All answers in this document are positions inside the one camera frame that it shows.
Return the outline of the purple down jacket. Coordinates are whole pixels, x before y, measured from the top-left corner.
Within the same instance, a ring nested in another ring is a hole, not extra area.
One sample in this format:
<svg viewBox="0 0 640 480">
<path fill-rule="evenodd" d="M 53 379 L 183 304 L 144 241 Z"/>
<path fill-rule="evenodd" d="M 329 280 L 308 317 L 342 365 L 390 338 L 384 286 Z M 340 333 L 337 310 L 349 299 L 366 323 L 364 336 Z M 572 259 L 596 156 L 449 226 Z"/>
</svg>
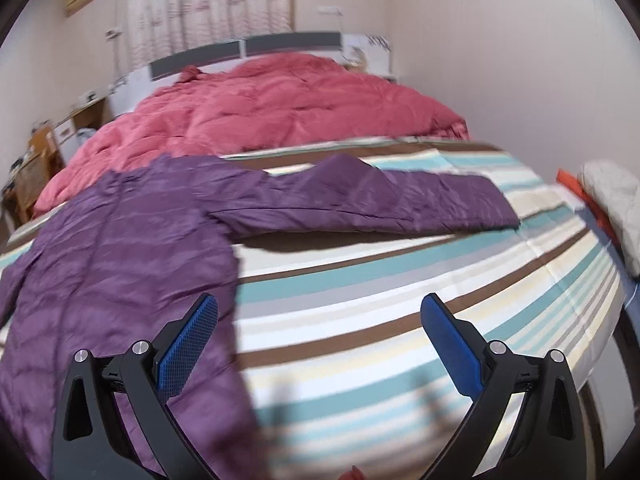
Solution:
<svg viewBox="0 0 640 480">
<path fill-rule="evenodd" d="M 108 172 L 48 220 L 1 274 L 1 415 L 43 474 L 74 353 L 112 356 L 153 338 L 208 292 L 219 324 L 175 404 L 180 426 L 225 479 L 265 471 L 235 362 L 233 245 L 266 233 L 449 234 L 514 229 L 518 216 L 482 176 L 383 171 L 341 154 L 292 174 L 215 156 L 162 156 Z"/>
</svg>

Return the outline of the striped bed sheet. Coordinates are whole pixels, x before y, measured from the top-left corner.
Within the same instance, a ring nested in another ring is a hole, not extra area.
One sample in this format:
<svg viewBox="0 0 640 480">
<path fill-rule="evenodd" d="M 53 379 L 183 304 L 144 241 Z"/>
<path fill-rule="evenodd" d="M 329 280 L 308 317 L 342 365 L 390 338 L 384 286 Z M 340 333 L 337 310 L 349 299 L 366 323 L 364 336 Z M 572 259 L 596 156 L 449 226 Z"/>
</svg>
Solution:
<svg viewBox="0 0 640 480">
<path fill-rule="evenodd" d="M 383 171 L 485 177 L 518 226 L 236 242 L 235 362 L 264 458 L 257 479 L 329 479 L 352 465 L 372 479 L 407 479 L 433 459 L 469 403 L 422 330 L 420 305 L 432 292 L 515 352 L 561 350 L 577 385 L 626 301 L 603 238 L 533 170 L 491 146 L 381 143 L 222 159 L 276 176 L 341 154 Z"/>
</svg>

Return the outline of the white quilted cloth pile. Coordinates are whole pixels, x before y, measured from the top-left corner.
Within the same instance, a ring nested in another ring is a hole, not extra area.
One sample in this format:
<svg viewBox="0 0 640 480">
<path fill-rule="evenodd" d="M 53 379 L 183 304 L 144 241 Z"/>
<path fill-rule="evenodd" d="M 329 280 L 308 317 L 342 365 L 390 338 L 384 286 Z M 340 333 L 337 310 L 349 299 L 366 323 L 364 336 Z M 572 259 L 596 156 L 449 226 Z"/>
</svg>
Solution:
<svg viewBox="0 0 640 480">
<path fill-rule="evenodd" d="M 585 162 L 578 180 L 612 224 L 628 273 L 639 278 L 639 178 L 616 162 Z"/>
</svg>

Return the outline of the orange red cloth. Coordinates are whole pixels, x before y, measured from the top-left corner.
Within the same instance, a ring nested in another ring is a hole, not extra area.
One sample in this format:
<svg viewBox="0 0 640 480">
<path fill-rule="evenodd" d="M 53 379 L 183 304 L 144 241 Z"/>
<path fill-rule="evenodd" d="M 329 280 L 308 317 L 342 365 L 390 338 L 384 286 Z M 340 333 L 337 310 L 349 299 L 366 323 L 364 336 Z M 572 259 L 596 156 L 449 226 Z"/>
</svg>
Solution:
<svg viewBox="0 0 640 480">
<path fill-rule="evenodd" d="M 614 232 L 610 219 L 599 204 L 585 191 L 579 180 L 568 171 L 559 169 L 555 177 L 556 182 L 563 185 L 570 192 L 580 198 L 588 207 L 596 219 L 597 226 L 601 228 L 605 234 L 612 240 L 617 249 L 620 249 L 620 241 Z"/>
</svg>

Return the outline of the wooden rattan chair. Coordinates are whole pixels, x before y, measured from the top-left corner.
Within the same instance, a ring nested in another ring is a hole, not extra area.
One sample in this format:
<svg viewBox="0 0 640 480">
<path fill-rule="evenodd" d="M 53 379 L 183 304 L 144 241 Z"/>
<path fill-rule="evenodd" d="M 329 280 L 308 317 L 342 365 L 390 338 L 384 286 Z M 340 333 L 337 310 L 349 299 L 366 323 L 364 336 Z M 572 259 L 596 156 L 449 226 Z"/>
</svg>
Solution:
<svg viewBox="0 0 640 480">
<path fill-rule="evenodd" d="M 9 181 L 2 190 L 2 206 L 15 229 L 34 218 L 36 201 L 63 167 L 54 129 L 44 124 L 32 133 L 26 154 L 10 171 Z"/>
</svg>

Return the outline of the white bedside cabinet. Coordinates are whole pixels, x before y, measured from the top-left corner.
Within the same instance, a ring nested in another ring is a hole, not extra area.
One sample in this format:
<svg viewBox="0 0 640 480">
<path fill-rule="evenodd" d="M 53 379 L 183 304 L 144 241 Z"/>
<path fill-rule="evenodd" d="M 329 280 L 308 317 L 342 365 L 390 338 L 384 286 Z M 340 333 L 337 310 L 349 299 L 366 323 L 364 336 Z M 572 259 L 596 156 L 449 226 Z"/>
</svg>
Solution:
<svg viewBox="0 0 640 480">
<path fill-rule="evenodd" d="M 64 165 L 74 157 L 81 145 L 113 118 L 107 98 L 96 99 L 76 108 L 54 127 L 54 138 Z"/>
</svg>

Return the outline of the pink red quilt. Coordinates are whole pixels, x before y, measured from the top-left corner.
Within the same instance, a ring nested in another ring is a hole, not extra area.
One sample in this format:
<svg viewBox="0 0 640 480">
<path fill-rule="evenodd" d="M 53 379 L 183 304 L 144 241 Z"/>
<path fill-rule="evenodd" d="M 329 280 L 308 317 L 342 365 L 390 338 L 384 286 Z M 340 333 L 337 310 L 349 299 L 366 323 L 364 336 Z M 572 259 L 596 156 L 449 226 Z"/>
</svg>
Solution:
<svg viewBox="0 0 640 480">
<path fill-rule="evenodd" d="M 357 138 L 469 139 L 465 119 L 441 102 L 330 58 L 278 53 L 228 72 L 185 68 L 136 108 L 99 128 L 35 203 L 45 214 L 96 183 L 160 155 L 229 155 Z"/>
</svg>

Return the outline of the white grey headboard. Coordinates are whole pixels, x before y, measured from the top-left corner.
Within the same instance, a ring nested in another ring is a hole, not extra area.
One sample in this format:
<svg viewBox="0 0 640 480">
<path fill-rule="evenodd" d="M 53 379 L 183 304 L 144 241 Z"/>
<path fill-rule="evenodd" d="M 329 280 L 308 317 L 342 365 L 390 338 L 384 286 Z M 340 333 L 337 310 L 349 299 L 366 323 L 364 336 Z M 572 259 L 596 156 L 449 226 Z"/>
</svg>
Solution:
<svg viewBox="0 0 640 480">
<path fill-rule="evenodd" d="M 222 44 L 209 44 L 159 58 L 114 82 L 108 96 L 114 116 L 129 113 L 155 90 L 170 86 L 188 66 L 206 73 L 228 72 L 249 58 L 275 53 L 308 53 L 354 70 L 398 81 L 392 73 L 392 47 L 383 36 L 342 32 L 281 32 Z"/>
</svg>

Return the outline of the patterned window curtain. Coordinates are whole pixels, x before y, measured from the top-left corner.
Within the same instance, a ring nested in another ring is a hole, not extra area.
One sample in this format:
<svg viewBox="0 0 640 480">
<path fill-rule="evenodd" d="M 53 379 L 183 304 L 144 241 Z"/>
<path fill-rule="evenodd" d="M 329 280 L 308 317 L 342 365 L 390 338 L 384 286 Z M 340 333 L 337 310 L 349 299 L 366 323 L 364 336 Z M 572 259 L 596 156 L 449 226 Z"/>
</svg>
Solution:
<svg viewBox="0 0 640 480">
<path fill-rule="evenodd" d="M 293 29 L 293 0 L 126 0 L 125 38 L 135 70 L 186 50 Z"/>
</svg>

